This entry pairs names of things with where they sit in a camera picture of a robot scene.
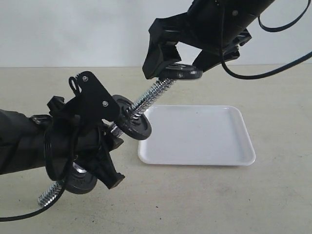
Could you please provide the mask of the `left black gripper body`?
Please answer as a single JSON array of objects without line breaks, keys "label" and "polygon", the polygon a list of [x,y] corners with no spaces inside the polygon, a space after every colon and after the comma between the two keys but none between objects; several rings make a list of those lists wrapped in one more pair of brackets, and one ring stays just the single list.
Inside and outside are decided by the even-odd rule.
[{"label": "left black gripper body", "polygon": [[90,161],[96,156],[97,153],[109,153],[107,146],[104,142],[104,136],[106,134],[112,134],[116,137],[120,137],[121,132],[112,129],[109,124],[100,123],[97,128],[89,132],[84,136],[78,138],[77,147],[75,149],[74,163],[87,171],[90,171]]}]

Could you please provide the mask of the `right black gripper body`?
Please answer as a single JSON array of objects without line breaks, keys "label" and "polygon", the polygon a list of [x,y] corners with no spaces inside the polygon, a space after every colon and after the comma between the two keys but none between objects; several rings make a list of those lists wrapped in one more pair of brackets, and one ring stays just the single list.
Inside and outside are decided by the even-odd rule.
[{"label": "right black gripper body", "polygon": [[251,39],[247,27],[252,21],[251,4],[192,4],[184,13],[156,18],[149,41],[181,42],[201,51],[218,49],[231,61],[239,58],[239,47]]}]

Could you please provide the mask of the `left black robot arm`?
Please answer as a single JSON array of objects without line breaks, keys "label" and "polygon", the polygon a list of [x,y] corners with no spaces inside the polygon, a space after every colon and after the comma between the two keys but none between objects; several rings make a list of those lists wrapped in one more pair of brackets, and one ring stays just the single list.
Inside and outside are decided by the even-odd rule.
[{"label": "left black robot arm", "polygon": [[1,175],[44,167],[52,181],[72,193],[87,193],[97,181],[116,187],[125,176],[116,171],[110,151],[123,141],[106,135],[103,124],[88,130],[83,124],[79,115],[28,117],[1,110]]}]

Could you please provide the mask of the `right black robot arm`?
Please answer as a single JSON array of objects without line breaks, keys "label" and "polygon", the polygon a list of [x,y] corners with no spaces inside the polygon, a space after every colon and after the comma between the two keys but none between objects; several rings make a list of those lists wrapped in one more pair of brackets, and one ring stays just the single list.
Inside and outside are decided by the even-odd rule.
[{"label": "right black robot arm", "polygon": [[186,12],[156,18],[142,66],[145,78],[158,77],[182,60],[180,42],[201,50],[192,65],[203,72],[221,64],[220,52],[225,61],[237,59],[238,46],[252,38],[247,27],[271,4],[271,0],[194,0]]}]

